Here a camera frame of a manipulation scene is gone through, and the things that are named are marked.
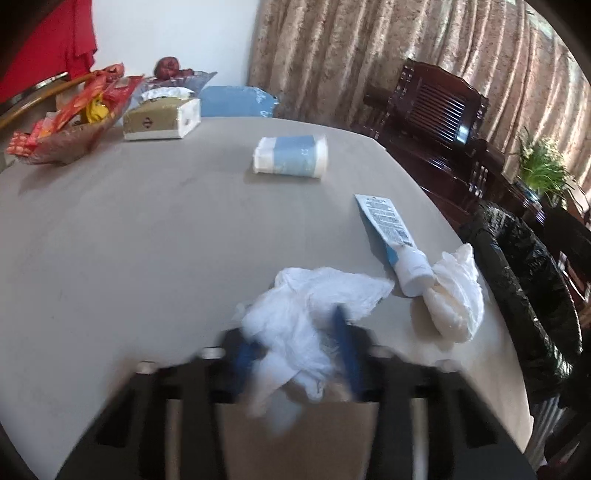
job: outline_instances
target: tissue box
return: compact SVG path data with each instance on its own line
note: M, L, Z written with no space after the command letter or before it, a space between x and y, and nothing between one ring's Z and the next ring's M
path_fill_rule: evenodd
M126 140L183 138L200 123L198 98L155 98L127 111L123 117L123 136Z

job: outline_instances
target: wooden chair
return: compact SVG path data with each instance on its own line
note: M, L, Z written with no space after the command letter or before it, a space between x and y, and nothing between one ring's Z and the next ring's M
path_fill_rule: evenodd
M561 207L545 213L544 243L564 275L582 327L591 303L591 231Z
M408 59L393 92L369 86L363 101L372 112L354 130L381 143L432 198L455 207L453 223L467 220L505 161L478 138L487 98L440 67Z

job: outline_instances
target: curtain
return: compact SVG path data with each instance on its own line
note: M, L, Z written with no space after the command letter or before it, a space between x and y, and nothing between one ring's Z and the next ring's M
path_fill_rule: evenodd
M523 0L263 0L249 84L283 118L349 128L367 85L393 89L407 57L439 65L490 100L480 136L505 152L527 128L552 137L591 196L589 82Z

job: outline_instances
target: snack bag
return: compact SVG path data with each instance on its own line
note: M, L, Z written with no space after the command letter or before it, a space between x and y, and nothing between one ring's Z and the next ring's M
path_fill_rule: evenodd
M93 98L97 97L103 92L103 90L105 90L106 84L107 77L105 75L97 75L94 80L86 85L84 90L76 95L70 103L57 113L57 116L53 120L51 133L54 134L64 128L72 117L77 115L92 101Z

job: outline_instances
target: red snack package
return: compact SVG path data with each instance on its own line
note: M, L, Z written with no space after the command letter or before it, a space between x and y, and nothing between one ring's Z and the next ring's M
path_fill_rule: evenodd
M37 138L39 137L39 133L41 133L41 127L43 127L44 120L45 119L42 118L41 120L37 121L35 125L33 125L33 131L31 132L31 135L29 135L29 138L27 138L26 145L28 147L37 146Z
M107 77L105 75L97 75L94 80L86 85L84 90L76 95L70 103L57 113L57 116L53 120L51 133L59 132L64 128L65 124L67 124L74 115L86 107L94 97L105 90L106 84Z
M8 144L6 153L11 155L20 155L22 157L28 157L31 155L31 153L33 153L33 149L27 146L27 140L29 137L29 134L19 132L19 130L15 131L12 134L12 138Z
M143 78L143 75L133 75L111 83L103 93L103 102L109 107L109 110L113 110L116 105L127 101Z

